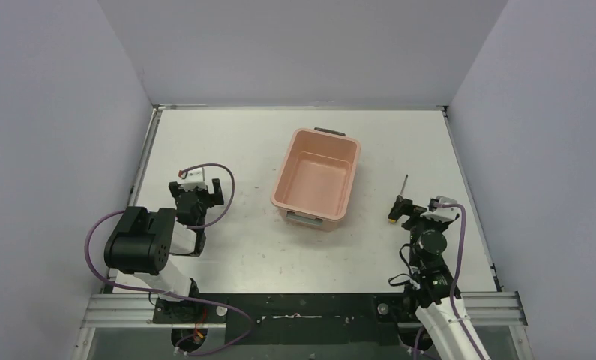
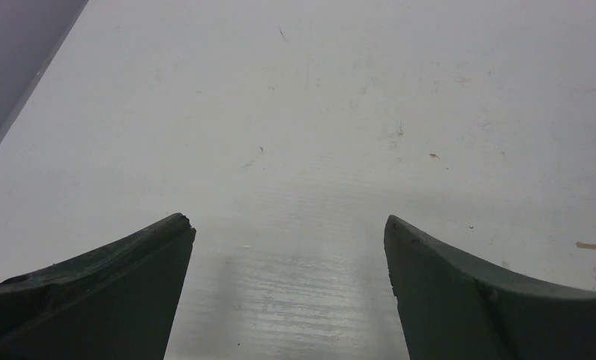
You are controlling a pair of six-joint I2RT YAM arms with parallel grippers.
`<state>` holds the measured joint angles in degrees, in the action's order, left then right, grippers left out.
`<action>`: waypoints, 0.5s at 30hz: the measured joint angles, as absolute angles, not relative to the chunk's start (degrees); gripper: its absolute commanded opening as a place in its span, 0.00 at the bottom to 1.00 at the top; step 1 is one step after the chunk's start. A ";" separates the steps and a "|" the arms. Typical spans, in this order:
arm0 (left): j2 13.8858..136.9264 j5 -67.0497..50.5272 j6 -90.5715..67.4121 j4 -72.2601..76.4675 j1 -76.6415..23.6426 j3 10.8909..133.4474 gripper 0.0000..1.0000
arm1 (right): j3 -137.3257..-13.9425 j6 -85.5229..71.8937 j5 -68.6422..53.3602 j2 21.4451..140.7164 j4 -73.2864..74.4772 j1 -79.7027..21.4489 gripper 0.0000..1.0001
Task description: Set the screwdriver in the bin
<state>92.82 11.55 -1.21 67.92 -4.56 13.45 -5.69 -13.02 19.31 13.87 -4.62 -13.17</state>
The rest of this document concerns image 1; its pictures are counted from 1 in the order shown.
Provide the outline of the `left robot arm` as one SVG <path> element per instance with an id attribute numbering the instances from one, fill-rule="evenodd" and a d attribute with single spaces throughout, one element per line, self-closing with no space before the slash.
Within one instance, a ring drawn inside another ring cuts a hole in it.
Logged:
<path id="1" fill-rule="evenodd" d="M 172 181 L 168 188 L 175 208 L 126 208 L 103 253 L 107 266 L 139 278 L 151 290 L 159 290 L 160 299 L 174 302 L 172 312 L 183 323 L 200 318 L 202 302 L 194 297 L 199 294 L 196 281 L 170 257 L 198 257 L 203 252 L 207 212 L 225 203 L 220 180 L 212 179 L 211 186 L 213 190 L 204 180 Z"/>

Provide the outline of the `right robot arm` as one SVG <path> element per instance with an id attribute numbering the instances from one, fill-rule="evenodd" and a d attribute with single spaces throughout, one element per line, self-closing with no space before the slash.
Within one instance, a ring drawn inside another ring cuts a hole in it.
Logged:
<path id="1" fill-rule="evenodd" d="M 405 218 L 402 227 L 409 240 L 402 246 L 408 250 L 402 260 L 408 271 L 401 282 L 404 288 L 402 310 L 411 321 L 421 326 L 414 336 L 400 335 L 412 358 L 424 356 L 435 348 L 441 359 L 488 359 L 486 351 L 457 285 L 460 279 L 466 237 L 466 210 L 454 199 L 437 196 L 427 206 L 420 206 L 398 195 L 388 213 L 395 224 Z M 448 240 L 445 231 L 459 222 L 456 267 L 450 269 L 443 253 Z"/>

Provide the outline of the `black yellow screwdriver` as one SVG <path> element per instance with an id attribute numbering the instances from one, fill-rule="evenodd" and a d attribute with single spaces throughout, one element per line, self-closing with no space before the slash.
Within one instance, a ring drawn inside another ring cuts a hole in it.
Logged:
<path id="1" fill-rule="evenodd" d="M 390 224 L 395 224 L 403 216 L 403 207 L 405 205 L 405 199 L 403 197 L 403 194 L 406 189 L 408 178 L 409 178 L 409 175 L 406 174 L 403 179 L 403 184 L 400 189 L 400 192 L 396 196 L 394 204 L 392 205 L 391 210 L 389 211 L 388 221 Z"/>

